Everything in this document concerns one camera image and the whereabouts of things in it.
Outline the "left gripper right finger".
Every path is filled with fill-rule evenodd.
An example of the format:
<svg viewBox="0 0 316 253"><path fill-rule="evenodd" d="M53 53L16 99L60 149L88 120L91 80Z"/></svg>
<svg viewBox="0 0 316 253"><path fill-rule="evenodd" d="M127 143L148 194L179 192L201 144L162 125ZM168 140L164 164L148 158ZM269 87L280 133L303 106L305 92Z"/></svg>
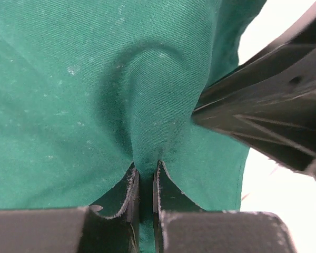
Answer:
<svg viewBox="0 0 316 253"><path fill-rule="evenodd" d="M153 181L156 252L292 253L284 222L269 212L206 211L172 181L160 161Z"/></svg>

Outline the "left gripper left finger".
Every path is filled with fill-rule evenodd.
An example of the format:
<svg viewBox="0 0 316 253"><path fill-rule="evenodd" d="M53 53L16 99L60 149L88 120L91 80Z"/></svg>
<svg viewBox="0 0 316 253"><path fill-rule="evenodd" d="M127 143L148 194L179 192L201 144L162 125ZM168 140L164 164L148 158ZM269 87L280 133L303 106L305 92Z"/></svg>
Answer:
<svg viewBox="0 0 316 253"><path fill-rule="evenodd" d="M0 252L138 252L139 173L89 206L0 210Z"/></svg>

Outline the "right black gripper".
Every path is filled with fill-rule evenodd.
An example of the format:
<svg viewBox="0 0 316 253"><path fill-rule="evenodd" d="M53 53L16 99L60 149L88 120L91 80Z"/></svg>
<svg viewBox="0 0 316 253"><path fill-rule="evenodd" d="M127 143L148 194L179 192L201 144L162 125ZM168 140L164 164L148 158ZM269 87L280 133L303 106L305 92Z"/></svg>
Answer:
<svg viewBox="0 0 316 253"><path fill-rule="evenodd" d="M316 2L283 34L246 62L259 83L283 72L305 56L304 48L316 46ZM307 174L316 180L316 174Z"/></svg>

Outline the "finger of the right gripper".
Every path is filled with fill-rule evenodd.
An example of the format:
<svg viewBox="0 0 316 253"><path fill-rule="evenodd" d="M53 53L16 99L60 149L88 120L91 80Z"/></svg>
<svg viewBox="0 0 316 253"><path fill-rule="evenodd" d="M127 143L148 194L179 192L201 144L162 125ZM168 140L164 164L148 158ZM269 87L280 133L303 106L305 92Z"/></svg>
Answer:
<svg viewBox="0 0 316 253"><path fill-rule="evenodd" d="M231 79L202 97L194 122L297 172L316 174L316 46L281 73L238 88Z"/></svg>

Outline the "green surgical cloth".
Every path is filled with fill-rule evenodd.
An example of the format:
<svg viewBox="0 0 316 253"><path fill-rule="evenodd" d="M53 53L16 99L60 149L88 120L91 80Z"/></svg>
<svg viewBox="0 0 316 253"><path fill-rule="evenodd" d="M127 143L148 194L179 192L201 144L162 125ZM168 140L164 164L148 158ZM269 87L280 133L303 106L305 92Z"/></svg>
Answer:
<svg viewBox="0 0 316 253"><path fill-rule="evenodd" d="M195 125L264 1L0 1L0 209L85 206L135 164L154 252L163 161L206 210L238 210L248 147Z"/></svg>

